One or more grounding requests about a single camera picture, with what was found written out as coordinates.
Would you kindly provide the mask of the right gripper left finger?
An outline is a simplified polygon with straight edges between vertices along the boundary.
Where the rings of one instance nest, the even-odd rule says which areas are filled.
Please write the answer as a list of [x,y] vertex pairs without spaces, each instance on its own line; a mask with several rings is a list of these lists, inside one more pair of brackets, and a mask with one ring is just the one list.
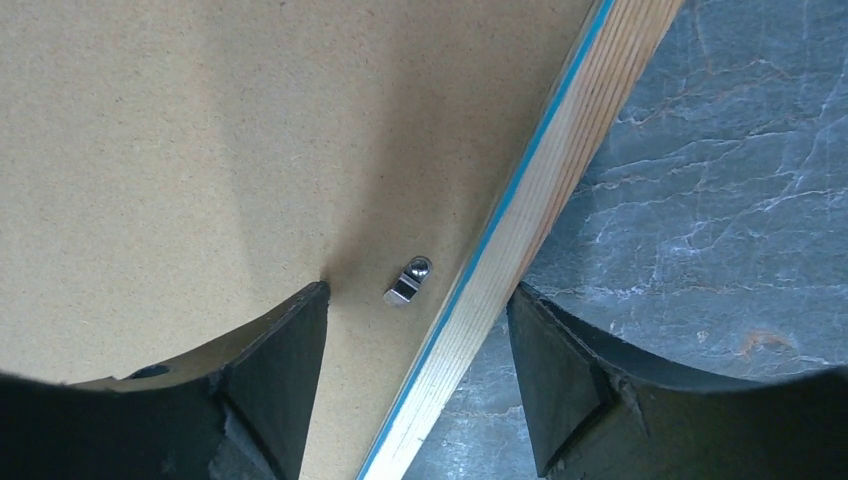
[[1,377],[5,479],[295,479],[327,334],[329,285],[127,378]]

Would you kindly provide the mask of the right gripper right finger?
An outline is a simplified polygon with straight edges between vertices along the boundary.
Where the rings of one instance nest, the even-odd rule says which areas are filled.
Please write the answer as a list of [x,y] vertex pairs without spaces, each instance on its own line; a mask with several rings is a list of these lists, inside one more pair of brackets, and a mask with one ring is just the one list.
[[843,479],[847,371],[762,383],[642,350],[520,284],[510,342],[544,479]]

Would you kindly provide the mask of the brown cardboard backing board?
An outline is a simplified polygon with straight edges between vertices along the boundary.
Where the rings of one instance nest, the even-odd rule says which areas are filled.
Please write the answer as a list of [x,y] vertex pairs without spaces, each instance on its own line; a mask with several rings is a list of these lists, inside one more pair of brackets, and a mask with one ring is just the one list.
[[124,377],[324,279],[301,475],[355,477],[589,9],[3,2],[2,369]]

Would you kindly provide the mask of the wooden picture frame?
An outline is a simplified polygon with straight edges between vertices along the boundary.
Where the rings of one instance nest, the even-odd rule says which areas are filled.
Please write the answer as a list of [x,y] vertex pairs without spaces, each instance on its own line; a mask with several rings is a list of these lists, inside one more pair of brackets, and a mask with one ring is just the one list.
[[435,316],[360,478],[404,476],[679,9],[677,1],[591,5],[535,131]]

